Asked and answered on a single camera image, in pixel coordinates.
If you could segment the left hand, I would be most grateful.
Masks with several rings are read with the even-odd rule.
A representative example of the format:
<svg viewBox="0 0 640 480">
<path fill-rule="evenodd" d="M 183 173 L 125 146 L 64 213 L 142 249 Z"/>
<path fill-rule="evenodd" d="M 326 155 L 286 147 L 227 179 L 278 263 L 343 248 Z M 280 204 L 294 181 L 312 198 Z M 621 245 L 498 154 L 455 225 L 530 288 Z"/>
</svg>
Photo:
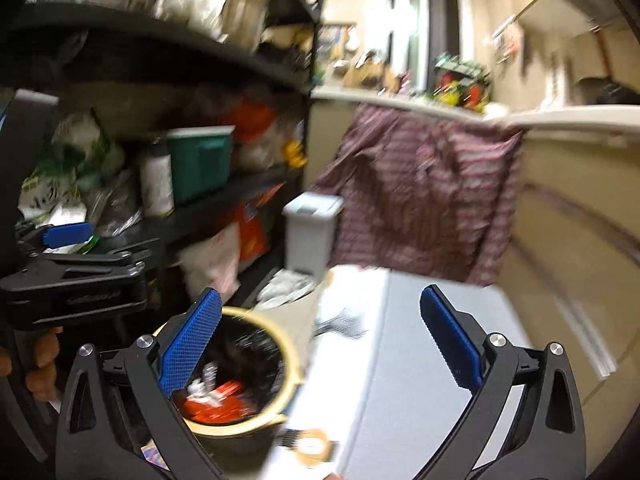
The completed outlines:
<svg viewBox="0 0 640 480">
<path fill-rule="evenodd" d="M 58 402 L 55 359 L 60 353 L 58 334 L 62 331 L 62 326 L 47 328 L 32 344 L 32 365 L 25 374 L 25 385 L 41 402 Z"/>
</svg>

